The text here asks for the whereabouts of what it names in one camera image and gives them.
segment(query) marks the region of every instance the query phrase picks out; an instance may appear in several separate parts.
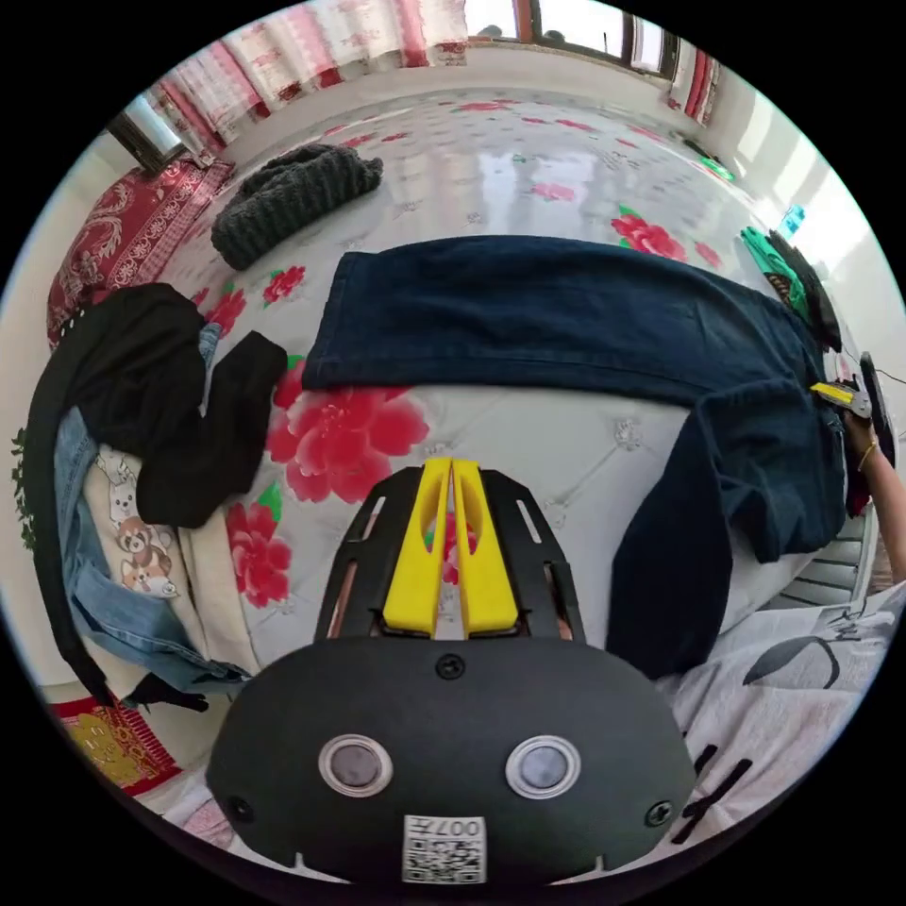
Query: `gray knit sweater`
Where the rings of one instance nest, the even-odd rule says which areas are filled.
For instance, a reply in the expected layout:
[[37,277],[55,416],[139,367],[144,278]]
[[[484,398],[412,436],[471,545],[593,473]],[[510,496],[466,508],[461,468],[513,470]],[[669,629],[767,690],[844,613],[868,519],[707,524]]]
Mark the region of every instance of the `gray knit sweater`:
[[306,144],[253,173],[214,219],[210,241],[236,271],[308,224],[376,189],[384,162],[352,148]]

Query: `curtain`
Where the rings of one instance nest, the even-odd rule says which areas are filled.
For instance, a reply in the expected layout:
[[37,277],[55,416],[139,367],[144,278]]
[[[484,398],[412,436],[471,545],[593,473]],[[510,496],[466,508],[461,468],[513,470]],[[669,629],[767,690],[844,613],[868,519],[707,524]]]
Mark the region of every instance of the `curtain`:
[[240,28],[146,93],[202,165],[296,97],[412,66],[462,66],[465,0],[309,0]]
[[711,119],[719,78],[720,63],[680,38],[677,74],[666,96],[667,106],[706,126]]

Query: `gold bracelet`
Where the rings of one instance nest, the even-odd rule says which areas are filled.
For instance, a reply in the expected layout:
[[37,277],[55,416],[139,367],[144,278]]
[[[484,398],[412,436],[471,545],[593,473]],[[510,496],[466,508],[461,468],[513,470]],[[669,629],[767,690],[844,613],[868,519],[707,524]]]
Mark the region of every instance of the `gold bracelet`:
[[862,467],[865,465],[865,460],[868,459],[868,454],[871,453],[871,451],[872,451],[873,449],[875,449],[875,447],[877,447],[877,446],[878,446],[878,442],[877,442],[877,441],[872,441],[872,442],[871,442],[871,446],[865,451],[865,453],[862,454],[862,459],[861,459],[860,462],[859,462],[859,470],[858,470],[858,471],[860,471],[860,472],[862,471]]

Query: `screw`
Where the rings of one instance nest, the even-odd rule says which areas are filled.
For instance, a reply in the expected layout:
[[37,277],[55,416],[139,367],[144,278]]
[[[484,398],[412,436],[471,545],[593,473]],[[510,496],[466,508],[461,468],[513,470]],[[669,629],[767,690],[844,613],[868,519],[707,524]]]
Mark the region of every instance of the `screw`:
[[458,654],[444,654],[434,669],[442,680],[458,680],[465,673],[465,661]]
[[244,799],[238,796],[231,796],[226,801],[226,805],[233,813],[233,817],[237,821],[242,821],[244,824],[247,824],[255,817],[252,807]]
[[650,828],[659,828],[661,824],[666,824],[673,815],[673,805],[666,799],[655,802],[654,805],[645,812],[645,823]]

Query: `white wall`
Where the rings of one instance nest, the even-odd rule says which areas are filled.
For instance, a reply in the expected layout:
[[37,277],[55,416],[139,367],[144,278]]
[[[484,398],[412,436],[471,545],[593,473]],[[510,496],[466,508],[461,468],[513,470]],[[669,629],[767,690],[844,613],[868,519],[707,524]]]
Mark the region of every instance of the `white wall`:
[[[740,177],[774,226],[791,204],[805,209],[794,245],[810,261],[858,349],[906,379],[906,309],[887,258],[840,177],[767,98],[723,70],[712,119],[699,139]],[[881,375],[898,430],[906,430],[906,386]]]
[[[112,136],[97,139],[48,201],[12,270],[0,305],[0,476],[8,476],[13,467],[8,440],[25,426],[32,392],[47,363],[51,281],[94,202],[134,166],[136,161]],[[0,486],[0,588],[8,625],[32,678],[40,685],[74,680],[50,632],[8,479]]]
[[242,135],[226,149],[224,157],[244,167],[273,145],[344,110],[424,92],[471,88],[563,92],[630,109],[696,134],[696,123],[661,100],[667,87],[668,82],[658,76],[629,73],[576,55],[518,44],[470,47],[465,66],[394,69],[300,98]]

